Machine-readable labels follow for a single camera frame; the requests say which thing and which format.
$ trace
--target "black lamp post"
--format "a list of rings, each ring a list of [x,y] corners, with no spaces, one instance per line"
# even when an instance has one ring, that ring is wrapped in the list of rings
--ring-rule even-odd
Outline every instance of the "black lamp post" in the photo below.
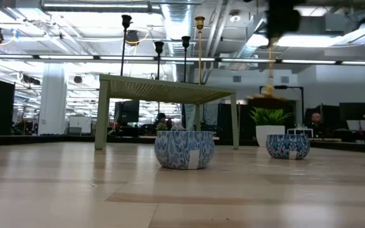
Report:
[[[160,80],[160,55],[163,52],[163,45],[162,41],[156,41],[156,52],[157,52],[157,80]]]
[[[189,40],[191,37],[185,35],[182,38],[182,46],[184,47],[184,82],[187,82],[186,80],[186,72],[187,72],[187,48],[189,47]]]
[[[120,76],[124,75],[124,58],[126,45],[126,30],[131,26],[132,17],[129,15],[122,15],[122,26],[124,27],[124,45],[122,46],[122,61],[120,62]]]

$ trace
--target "person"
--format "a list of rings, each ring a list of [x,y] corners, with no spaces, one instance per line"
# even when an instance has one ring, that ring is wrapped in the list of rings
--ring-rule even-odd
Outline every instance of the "person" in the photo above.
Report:
[[[156,121],[155,121],[155,126],[157,126],[159,123],[166,124],[165,114],[164,113],[159,113],[157,115],[157,118],[156,118]]]
[[[167,125],[167,128],[169,130],[171,130],[171,128],[172,128],[172,120],[171,120],[171,118],[169,118],[165,124]]]
[[[314,130],[314,137],[323,137],[326,133],[326,129],[321,122],[320,113],[313,113],[311,117],[311,123],[307,126],[309,129]]]

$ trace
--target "green plant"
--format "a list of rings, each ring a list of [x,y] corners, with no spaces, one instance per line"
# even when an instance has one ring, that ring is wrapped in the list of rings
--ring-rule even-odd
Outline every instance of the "green plant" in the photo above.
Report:
[[[156,126],[156,130],[168,130],[167,124],[165,123],[158,123]]]
[[[254,120],[256,125],[283,125],[285,120],[292,116],[292,113],[284,115],[283,110],[270,110],[265,108],[254,108],[250,111],[250,117]]]

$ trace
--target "white label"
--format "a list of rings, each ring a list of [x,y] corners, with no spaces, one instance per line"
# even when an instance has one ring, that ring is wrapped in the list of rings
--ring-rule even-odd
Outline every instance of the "white label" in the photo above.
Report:
[[[188,169],[197,169],[199,161],[200,161],[200,150],[190,151]]]
[[[290,159],[297,159],[297,152],[296,151],[290,151]]]

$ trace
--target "potted plant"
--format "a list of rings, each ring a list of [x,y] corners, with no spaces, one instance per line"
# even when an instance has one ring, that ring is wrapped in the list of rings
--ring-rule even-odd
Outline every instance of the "potted plant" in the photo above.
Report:
[[[250,116],[256,124],[257,142],[259,146],[265,147],[268,135],[285,134],[283,124],[292,114],[284,114],[283,110],[254,108],[254,111],[250,111]]]

